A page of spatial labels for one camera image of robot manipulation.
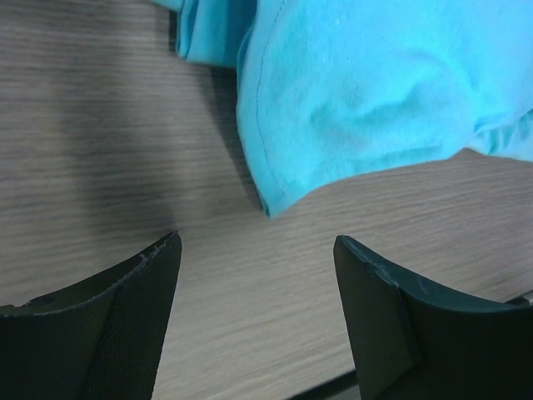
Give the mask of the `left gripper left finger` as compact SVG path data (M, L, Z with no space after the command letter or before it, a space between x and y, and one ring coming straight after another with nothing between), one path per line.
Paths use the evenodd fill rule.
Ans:
M182 257L170 232L71 286L1 308L3 399L149 399Z

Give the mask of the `turquoise t shirt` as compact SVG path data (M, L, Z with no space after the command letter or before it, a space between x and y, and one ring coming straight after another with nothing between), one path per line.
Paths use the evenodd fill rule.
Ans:
M177 54L237 73L266 215L463 149L532 159L529 1L167 1Z

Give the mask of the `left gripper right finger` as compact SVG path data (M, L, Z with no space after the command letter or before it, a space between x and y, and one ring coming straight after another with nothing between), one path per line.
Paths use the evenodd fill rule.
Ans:
M459 292L348 236L333 252L362 398L531 398L530 294Z

